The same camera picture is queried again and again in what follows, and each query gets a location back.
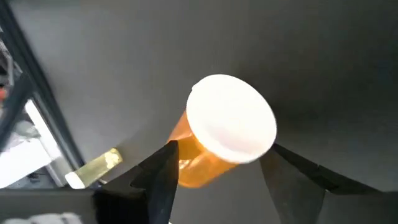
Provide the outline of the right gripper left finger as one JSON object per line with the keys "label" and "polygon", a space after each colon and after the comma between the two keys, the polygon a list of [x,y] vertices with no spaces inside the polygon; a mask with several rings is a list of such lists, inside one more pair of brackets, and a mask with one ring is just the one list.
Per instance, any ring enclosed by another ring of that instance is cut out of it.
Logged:
{"label": "right gripper left finger", "polygon": [[178,143],[170,141],[93,195],[96,221],[168,224],[178,184]]}

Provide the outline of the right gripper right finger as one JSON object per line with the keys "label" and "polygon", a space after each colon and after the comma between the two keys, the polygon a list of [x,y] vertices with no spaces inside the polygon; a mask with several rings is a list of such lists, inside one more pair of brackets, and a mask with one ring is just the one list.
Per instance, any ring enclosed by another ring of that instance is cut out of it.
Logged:
{"label": "right gripper right finger", "polygon": [[260,163],[281,223],[316,224],[326,191],[338,188],[325,170],[278,144]]}

